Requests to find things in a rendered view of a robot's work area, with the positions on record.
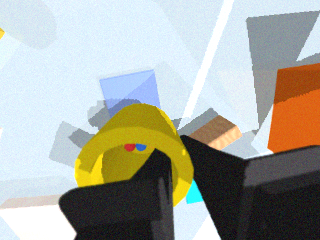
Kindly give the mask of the red marble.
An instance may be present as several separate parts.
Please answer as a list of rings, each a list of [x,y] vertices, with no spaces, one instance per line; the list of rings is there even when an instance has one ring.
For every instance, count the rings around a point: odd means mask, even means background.
[[[126,151],[131,152],[135,149],[135,144],[125,144],[124,148]]]

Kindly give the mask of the yellow block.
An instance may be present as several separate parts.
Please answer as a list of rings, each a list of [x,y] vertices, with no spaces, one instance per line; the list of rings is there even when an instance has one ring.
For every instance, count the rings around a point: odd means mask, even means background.
[[[0,28],[0,39],[1,39],[1,37],[2,37],[5,33],[6,33],[6,32],[3,31],[3,30]]]

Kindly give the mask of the blue marble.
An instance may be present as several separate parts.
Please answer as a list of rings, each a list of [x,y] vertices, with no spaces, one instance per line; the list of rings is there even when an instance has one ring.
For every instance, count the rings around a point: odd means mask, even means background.
[[[147,145],[143,145],[143,144],[136,144],[136,149],[138,151],[144,151],[146,149]]]

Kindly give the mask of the yellow cup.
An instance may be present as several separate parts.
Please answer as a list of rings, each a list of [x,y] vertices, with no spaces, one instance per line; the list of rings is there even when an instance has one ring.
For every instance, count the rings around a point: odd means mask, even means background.
[[[135,144],[131,152],[125,144]],[[75,161],[78,187],[129,179],[154,149],[138,151],[136,144],[155,147],[171,159],[173,200],[177,206],[194,177],[190,156],[171,119],[158,107],[131,104],[117,112],[82,148]]]

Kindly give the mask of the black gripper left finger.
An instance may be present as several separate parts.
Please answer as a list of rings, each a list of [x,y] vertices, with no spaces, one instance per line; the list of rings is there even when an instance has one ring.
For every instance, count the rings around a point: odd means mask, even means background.
[[[74,230],[128,220],[150,220],[156,240],[175,240],[171,159],[154,149],[129,179],[74,187],[58,200]]]

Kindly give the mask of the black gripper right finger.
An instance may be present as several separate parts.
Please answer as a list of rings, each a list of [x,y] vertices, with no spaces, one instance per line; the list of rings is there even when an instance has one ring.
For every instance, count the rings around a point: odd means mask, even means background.
[[[186,135],[180,138],[194,167],[194,183],[221,240],[245,240],[255,187],[320,170],[320,145],[241,158]]]

